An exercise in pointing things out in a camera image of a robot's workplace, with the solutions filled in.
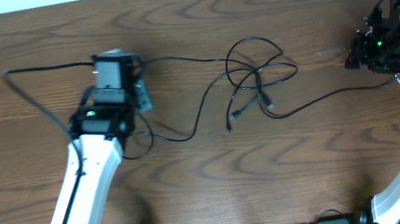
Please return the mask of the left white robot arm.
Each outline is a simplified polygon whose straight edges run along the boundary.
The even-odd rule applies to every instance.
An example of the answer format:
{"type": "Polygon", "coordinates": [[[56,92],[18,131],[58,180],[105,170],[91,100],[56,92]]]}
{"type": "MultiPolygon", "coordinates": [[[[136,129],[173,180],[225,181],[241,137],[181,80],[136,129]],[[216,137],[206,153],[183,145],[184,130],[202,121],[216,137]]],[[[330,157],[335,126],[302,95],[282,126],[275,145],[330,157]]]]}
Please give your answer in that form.
{"type": "Polygon", "coordinates": [[[95,84],[85,89],[66,125],[11,79],[14,70],[2,73],[4,82],[68,140],[67,167],[50,224],[102,223],[127,138],[134,132],[135,119],[149,107],[140,56],[114,49],[93,56],[88,65],[95,71],[95,84]]]}

